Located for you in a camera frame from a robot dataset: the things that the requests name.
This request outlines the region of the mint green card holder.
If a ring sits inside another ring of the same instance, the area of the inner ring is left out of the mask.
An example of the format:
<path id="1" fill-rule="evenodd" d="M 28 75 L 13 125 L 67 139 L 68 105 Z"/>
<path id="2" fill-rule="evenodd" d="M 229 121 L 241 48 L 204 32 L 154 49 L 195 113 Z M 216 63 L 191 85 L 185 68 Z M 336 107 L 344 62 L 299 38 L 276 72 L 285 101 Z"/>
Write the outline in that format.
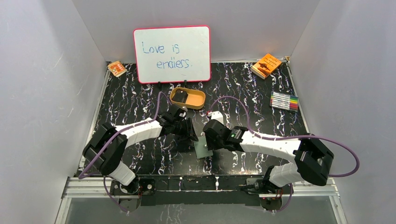
<path id="1" fill-rule="evenodd" d="M 213 156 L 213 151 L 208 149 L 205 136 L 199 136 L 198 141 L 194 141 L 193 143 L 198 160 Z"/>

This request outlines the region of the orange oval tray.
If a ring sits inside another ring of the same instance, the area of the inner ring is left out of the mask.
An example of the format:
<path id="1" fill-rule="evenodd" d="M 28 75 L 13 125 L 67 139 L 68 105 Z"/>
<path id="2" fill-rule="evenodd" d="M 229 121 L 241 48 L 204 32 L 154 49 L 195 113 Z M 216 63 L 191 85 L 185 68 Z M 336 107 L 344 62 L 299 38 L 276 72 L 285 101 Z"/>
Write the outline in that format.
<path id="1" fill-rule="evenodd" d="M 173 95 L 175 94 L 176 90 L 183 90 L 188 93 L 188 98 L 185 104 L 183 103 L 176 103 L 171 100 Z M 172 104 L 176 104 L 178 106 L 185 106 L 188 109 L 200 110 L 205 105 L 205 98 L 206 95 L 204 92 L 194 89 L 176 87 L 170 93 L 170 100 Z"/>

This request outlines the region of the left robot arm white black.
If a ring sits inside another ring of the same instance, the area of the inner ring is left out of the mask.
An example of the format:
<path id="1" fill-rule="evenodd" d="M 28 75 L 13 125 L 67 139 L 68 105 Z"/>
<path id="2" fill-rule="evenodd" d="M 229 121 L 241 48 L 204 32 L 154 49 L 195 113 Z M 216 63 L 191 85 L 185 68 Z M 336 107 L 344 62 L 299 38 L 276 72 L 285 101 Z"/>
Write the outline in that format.
<path id="1" fill-rule="evenodd" d="M 187 108 L 171 105 L 154 119 L 146 119 L 126 126 L 104 123 L 83 149 L 83 156 L 102 176 L 109 176 L 121 184 L 128 194 L 139 190 L 139 177 L 121 159 L 127 147 L 148 139 L 172 134 L 178 141 L 197 141 Z"/>

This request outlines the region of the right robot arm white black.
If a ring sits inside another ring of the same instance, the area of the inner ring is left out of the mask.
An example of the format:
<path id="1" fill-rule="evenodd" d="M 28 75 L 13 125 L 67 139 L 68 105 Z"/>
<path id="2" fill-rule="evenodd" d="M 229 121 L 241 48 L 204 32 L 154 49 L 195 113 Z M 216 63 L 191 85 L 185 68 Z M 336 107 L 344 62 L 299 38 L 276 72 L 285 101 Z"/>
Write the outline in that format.
<path id="1" fill-rule="evenodd" d="M 314 136 L 291 140 L 278 140 L 276 136 L 259 137 L 246 127 L 228 129 L 217 120 L 210 120 L 203 128 L 209 149 L 253 152 L 282 158 L 288 163 L 269 167 L 262 184 L 269 193 L 293 182 L 307 181 L 325 186 L 334 154 Z"/>

